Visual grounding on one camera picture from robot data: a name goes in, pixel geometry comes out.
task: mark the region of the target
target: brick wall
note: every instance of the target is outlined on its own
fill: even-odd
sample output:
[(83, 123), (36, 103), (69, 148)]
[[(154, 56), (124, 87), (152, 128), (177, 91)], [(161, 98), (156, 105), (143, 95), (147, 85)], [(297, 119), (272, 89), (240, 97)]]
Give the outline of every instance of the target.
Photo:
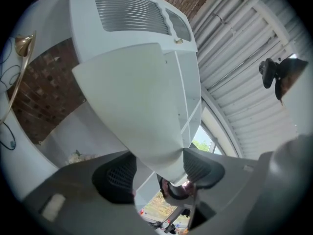
[[(206, 0), (166, 1), (191, 20)], [(77, 64), (72, 40), (67, 39), (37, 57), (25, 72), (13, 111), (33, 143), (43, 141), (85, 101), (71, 72)]]

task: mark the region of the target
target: green tree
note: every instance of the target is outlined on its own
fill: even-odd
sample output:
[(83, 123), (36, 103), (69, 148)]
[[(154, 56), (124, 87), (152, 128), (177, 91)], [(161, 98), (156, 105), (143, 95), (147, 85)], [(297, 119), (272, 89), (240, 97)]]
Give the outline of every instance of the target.
[(199, 149), (202, 151), (209, 151), (210, 149), (210, 145), (206, 143), (206, 141), (203, 141), (202, 143), (200, 143), (198, 140), (192, 140), (192, 143)]

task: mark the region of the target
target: wire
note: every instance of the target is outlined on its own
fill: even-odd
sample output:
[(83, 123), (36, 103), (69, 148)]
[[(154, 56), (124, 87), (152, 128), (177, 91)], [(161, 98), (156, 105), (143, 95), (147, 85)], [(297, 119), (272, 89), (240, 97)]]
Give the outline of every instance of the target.
[(6, 126), (6, 128), (8, 128), (9, 132), (10, 132), (11, 135), (12, 135), (13, 142), (14, 142), (14, 147), (13, 147), (13, 148), (9, 148), (8, 146), (6, 146), (6, 145), (5, 145), (4, 143), (2, 143), (1, 141), (0, 141), (0, 144), (2, 144), (2, 145), (3, 145), (5, 148), (7, 148), (8, 150), (13, 151), (13, 150), (15, 150), (15, 147), (16, 147), (15, 136), (14, 136), (14, 134), (12, 133), (10, 127), (9, 127), (6, 123), (3, 123), (3, 124)]

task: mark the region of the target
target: curved brass pole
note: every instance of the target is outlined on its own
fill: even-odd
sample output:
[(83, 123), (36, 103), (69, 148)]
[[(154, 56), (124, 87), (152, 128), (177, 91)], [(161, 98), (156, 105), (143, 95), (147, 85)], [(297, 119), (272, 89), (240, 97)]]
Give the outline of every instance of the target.
[(25, 70), (26, 70), (27, 65), (29, 63), (31, 54), (33, 53), (34, 46), (35, 46), (35, 40), (36, 40), (36, 31), (34, 31), (34, 33), (30, 36), (27, 36), (27, 37), (17, 36), (15, 38), (15, 51), (20, 57), (23, 58), (22, 67), (21, 67), (20, 76), (16, 82), (15, 89), (13, 91), (11, 100), (9, 102), (8, 109), (6, 110), (2, 119), (0, 120), (0, 125), (2, 125), (4, 123), (5, 119), (7, 118), (7, 116), (10, 113), (10, 110), (12, 108), (16, 94), (18, 93), (18, 89), (19, 89), (21, 81), (23, 79)]

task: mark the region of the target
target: corrugated metal ceiling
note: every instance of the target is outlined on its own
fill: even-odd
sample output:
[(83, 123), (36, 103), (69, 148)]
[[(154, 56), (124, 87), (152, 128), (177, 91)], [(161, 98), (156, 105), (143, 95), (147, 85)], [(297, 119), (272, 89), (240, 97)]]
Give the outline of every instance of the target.
[[(234, 130), (237, 152), (257, 159), (297, 136), (287, 110), (275, 97), (274, 84), (264, 88), (259, 63), (266, 58), (280, 62), (294, 53), (307, 60), (312, 43), (285, 0), (258, 0), (246, 9), (249, 3), (208, 0), (191, 25), (201, 83)], [(223, 31), (243, 9), (240, 19)]]

